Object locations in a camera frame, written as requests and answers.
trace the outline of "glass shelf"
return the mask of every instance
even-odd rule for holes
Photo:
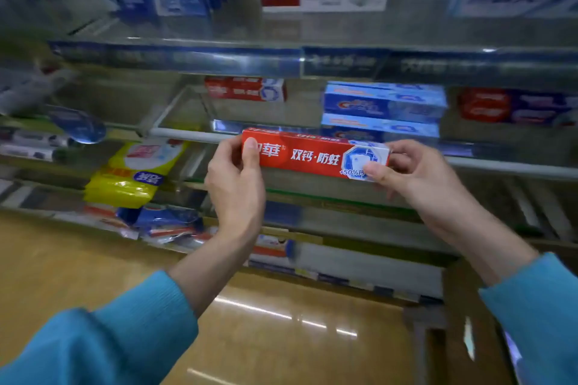
[[[575,90],[577,24],[449,17],[444,0],[345,14],[264,14],[259,0],[232,0],[213,19],[104,15],[50,46],[112,67]]]

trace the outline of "blue sweater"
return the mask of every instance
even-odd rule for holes
[[[524,376],[570,384],[578,377],[578,279],[546,254],[483,301],[516,342]],[[0,369],[4,384],[159,383],[198,334],[176,283],[157,272],[102,309],[54,316]]]

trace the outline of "wooden floor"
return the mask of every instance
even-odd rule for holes
[[[110,301],[182,255],[0,212],[0,365],[58,311]],[[199,322],[166,384],[413,382],[401,308],[238,273]]]

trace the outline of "yellow package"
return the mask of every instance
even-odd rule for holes
[[[126,143],[84,188],[84,200],[137,209],[153,199],[188,142],[150,138]]]

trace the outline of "hand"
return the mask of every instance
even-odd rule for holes
[[[388,190],[388,198],[401,194],[437,236],[456,245],[464,221],[488,217],[437,149],[415,140],[387,145],[388,167],[370,162],[365,173]]]
[[[209,162],[205,184],[219,218],[219,233],[255,240],[263,223],[265,184],[254,138],[223,140]]]

